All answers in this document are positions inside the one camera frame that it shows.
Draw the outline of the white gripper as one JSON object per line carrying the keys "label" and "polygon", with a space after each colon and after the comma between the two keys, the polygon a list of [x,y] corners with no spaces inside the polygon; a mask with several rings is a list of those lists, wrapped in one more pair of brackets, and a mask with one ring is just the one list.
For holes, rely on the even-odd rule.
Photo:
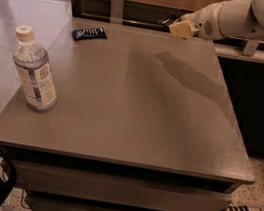
{"label": "white gripper", "polygon": [[173,37],[192,38],[194,35],[204,40],[221,40],[223,34],[220,32],[219,13],[222,2],[210,4],[196,13],[184,14],[168,26]]}

